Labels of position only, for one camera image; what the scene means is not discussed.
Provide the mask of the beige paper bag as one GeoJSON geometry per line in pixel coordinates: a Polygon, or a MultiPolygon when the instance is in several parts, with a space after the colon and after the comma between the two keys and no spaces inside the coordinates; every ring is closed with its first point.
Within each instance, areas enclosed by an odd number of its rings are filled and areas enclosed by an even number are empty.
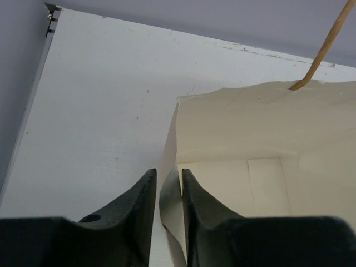
{"type": "Polygon", "coordinates": [[[174,266],[188,266],[183,169],[243,217],[332,216],[355,233],[355,69],[323,61],[354,6],[313,62],[222,46],[229,81],[178,98],[157,179],[174,266]]]}

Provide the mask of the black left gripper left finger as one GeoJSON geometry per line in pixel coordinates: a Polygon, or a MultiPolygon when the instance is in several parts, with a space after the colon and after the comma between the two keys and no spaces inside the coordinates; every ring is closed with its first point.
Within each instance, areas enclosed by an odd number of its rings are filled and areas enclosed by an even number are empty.
{"type": "Polygon", "coordinates": [[[78,222],[1,219],[1,266],[148,266],[157,172],[78,222]]]}

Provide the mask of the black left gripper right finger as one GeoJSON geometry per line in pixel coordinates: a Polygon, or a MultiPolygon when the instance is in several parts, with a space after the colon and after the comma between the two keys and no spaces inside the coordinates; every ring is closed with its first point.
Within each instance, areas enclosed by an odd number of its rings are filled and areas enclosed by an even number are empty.
{"type": "Polygon", "coordinates": [[[182,171],[188,266],[354,266],[355,233],[332,216],[243,217],[182,171]]]}

